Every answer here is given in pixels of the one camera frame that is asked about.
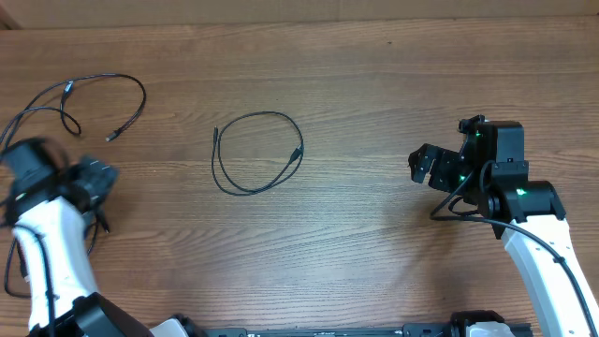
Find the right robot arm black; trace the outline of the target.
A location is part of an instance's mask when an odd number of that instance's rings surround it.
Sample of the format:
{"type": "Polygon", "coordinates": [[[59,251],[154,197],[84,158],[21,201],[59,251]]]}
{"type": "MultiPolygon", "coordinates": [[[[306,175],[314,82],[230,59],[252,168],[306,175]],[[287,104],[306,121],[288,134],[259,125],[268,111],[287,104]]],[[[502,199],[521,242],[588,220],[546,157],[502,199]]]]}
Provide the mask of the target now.
{"type": "Polygon", "coordinates": [[[550,182],[530,180],[522,124],[476,115],[460,120],[458,130],[464,136],[458,151],[425,143],[408,157],[414,182],[447,194],[431,220],[491,225],[544,335],[597,335],[598,304],[577,261],[565,208],[550,182]]]}

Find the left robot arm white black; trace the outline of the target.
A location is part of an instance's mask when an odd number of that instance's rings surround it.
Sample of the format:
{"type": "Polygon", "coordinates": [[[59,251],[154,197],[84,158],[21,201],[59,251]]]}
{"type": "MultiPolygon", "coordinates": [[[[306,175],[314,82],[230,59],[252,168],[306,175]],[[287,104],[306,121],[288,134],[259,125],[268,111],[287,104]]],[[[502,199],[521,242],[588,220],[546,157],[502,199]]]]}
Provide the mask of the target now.
{"type": "Polygon", "coordinates": [[[2,153],[14,176],[5,219],[29,277],[32,336],[149,336],[151,330],[98,290],[85,233],[107,223],[102,210],[119,172],[85,155],[60,167],[43,138],[2,153]]]}

